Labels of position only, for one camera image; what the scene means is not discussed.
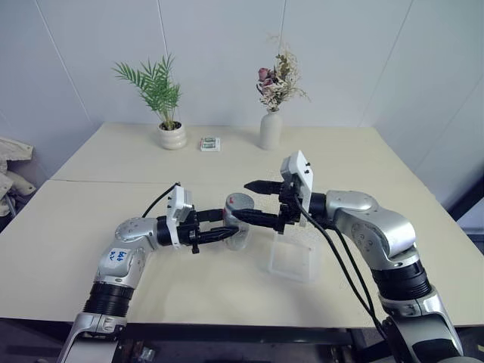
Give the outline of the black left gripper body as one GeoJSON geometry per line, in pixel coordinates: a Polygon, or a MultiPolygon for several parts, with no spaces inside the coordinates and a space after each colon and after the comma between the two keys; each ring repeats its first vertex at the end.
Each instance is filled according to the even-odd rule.
{"type": "Polygon", "coordinates": [[[193,254],[198,254],[198,237],[200,234],[200,223],[197,218],[197,211],[192,207],[188,216],[178,226],[178,240],[182,246],[190,247],[193,254]]]}

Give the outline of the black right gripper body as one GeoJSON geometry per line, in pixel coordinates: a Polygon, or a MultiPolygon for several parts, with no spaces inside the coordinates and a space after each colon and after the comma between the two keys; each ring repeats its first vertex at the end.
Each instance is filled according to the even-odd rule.
{"type": "Polygon", "coordinates": [[[283,183],[279,193],[279,213],[276,231],[279,234],[284,233],[286,225],[294,225],[300,221],[300,207],[302,199],[299,197],[299,184],[297,182],[283,183]]]}

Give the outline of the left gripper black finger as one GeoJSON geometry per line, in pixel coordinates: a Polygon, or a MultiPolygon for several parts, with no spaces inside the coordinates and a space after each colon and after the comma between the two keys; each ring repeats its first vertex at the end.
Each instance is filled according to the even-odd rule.
{"type": "Polygon", "coordinates": [[[209,231],[200,232],[198,236],[199,244],[209,244],[232,237],[237,233],[237,227],[218,227],[209,231]]]}
{"type": "Polygon", "coordinates": [[[199,222],[218,222],[224,219],[223,209],[207,209],[197,212],[197,220],[199,222]]]}

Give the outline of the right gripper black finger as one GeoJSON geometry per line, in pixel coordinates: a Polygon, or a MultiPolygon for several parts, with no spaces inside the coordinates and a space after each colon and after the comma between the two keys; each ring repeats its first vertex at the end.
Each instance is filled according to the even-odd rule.
{"type": "Polygon", "coordinates": [[[231,214],[238,220],[250,225],[277,229],[279,218],[275,214],[264,213],[257,209],[236,209],[231,214]]]}
{"type": "Polygon", "coordinates": [[[256,194],[280,194],[282,183],[280,181],[255,180],[246,183],[244,188],[256,194]]]}

